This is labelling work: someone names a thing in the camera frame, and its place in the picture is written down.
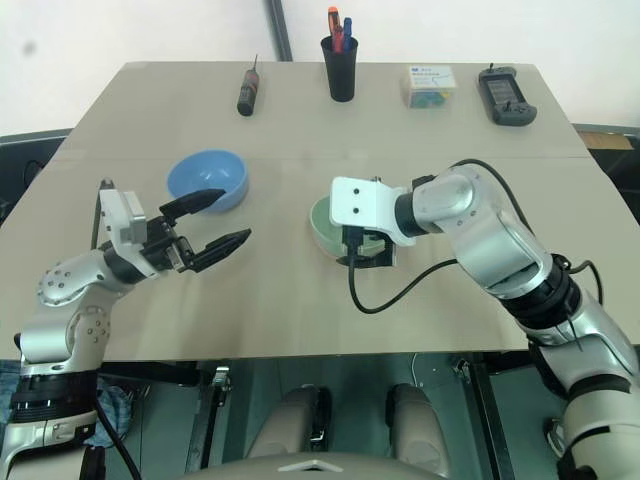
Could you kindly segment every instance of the small box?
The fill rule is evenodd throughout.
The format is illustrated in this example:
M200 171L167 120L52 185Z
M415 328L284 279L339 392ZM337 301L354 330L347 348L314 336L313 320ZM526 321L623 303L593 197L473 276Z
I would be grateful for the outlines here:
M456 79L447 65L411 65L407 67L405 93L409 108L443 105L456 89Z

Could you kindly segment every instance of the blue pen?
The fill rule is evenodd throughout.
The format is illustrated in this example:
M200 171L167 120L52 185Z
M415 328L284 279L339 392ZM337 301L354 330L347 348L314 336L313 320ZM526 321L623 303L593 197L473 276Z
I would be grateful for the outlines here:
M350 50L351 50L351 17L345 17L344 29L343 29L342 51L346 53Z

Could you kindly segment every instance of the white wall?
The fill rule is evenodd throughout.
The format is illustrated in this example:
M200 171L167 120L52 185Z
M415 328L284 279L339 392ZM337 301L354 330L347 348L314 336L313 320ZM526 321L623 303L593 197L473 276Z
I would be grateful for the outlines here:
M321 60L331 2L282 1L294 59ZM534 63L572 122L640 127L640 0L337 6L360 61ZM75 126L128 61L256 52L275 60L263 0L0 0L0 135Z
M328 2L282 0L293 57L321 60ZM336 0L360 61L538 66L574 123L640 127L639 0Z
M1 0L0 135L74 127L125 62L256 53L263 0Z

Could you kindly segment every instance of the screwdriver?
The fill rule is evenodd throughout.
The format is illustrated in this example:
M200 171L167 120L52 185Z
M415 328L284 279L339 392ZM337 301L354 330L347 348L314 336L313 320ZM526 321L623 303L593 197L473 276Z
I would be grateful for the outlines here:
M250 116L253 113L253 104L256 102L256 95L258 94L258 85L260 84L260 77L256 72L256 64L258 62L258 55L253 61L253 68L247 70L242 80L242 87L240 87L240 96L238 97L238 113L245 117Z

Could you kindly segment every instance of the black cable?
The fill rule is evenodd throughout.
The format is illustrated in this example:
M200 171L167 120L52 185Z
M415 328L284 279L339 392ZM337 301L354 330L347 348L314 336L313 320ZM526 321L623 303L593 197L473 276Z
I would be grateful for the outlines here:
M93 407L96 409L96 412L98 413L98 419L100 420L100 423L102 423L102 426L104 427L107 434L109 435L109 438L115 445L116 450L118 450L118 453L122 457L122 460L124 460L124 463L127 465L127 468L129 469L129 473L131 473L131 477L133 478L133 480L142 480L142 476L138 471L138 467L136 467L136 464L131 458L131 455L127 451L127 447L125 447L124 443L122 443L122 439L111 426L111 423L107 418L107 415L104 413L104 410L102 409L102 405L100 405L100 402L98 401L97 395L94 398Z
M569 326L571 327L571 333L573 333L573 339L576 341L576 345L578 345L578 350L582 352L582 344L580 343L580 339L578 338L578 334L576 333L576 327L573 326L573 320L571 317L569 317L567 320L569 321Z
M589 267L591 273L593 273L593 278L595 278L596 280L596 285L598 287L598 303L600 305L604 305L604 288L602 286L602 280L600 279L600 273L598 273L598 269L591 260L585 260L576 268L570 268L569 270L567 270L567 272L569 272L569 274L571 275L575 275L576 273L580 273L587 267Z
M27 172L29 171L29 167L31 165L37 165L39 170L34 174L30 181L27 181ZM24 187L25 192L29 188L29 185L31 185L31 182L33 182L34 178L36 178L36 175L38 175L38 173L40 173L43 169L44 164L42 162L39 162L38 160L29 160L27 163L25 163L24 168L22 169L22 186Z
M418 275L409 285L404 287L402 291L400 291L400 293L398 293L395 297L393 297L388 302L380 305L379 307L367 308L364 305L362 305L362 303L360 303L360 300L358 299L358 294L356 293L355 260L356 260L355 255L349 256L349 292L351 292L351 299L353 300L353 303L358 308L358 310L360 310L362 313L368 313L368 314L379 313L383 310L386 310L387 308L395 304L398 300L400 300L402 297L404 297L407 293L409 293L409 291L413 287L415 287L418 283L424 280L428 275L432 274L436 270L440 270L441 268L448 267L449 265L455 265L458 263L458 261L454 258L450 260L445 260L440 263L436 263L435 265L432 265L431 267L427 268L424 272L422 272L420 275Z
M454 167L458 167L461 165L478 165L484 168L485 170L487 170L491 175L493 175L493 177L498 181L500 186L504 189L505 193L507 194L507 197L509 197L511 204L513 205L513 209L516 211L516 214L518 215L518 218L520 219L520 221L524 224L525 227L527 227L527 229L531 233L533 233L533 229L531 228L531 225L529 225L529 222L527 221L527 217L522 211L522 208L520 208L520 204L518 203L516 196L513 194L511 187L509 187L509 184L507 183L507 181L504 178L502 178L502 175L500 175L495 168L493 168L488 163L483 162L482 160L476 160L475 158L467 158L466 160L460 160L459 162L456 162L453 164Z

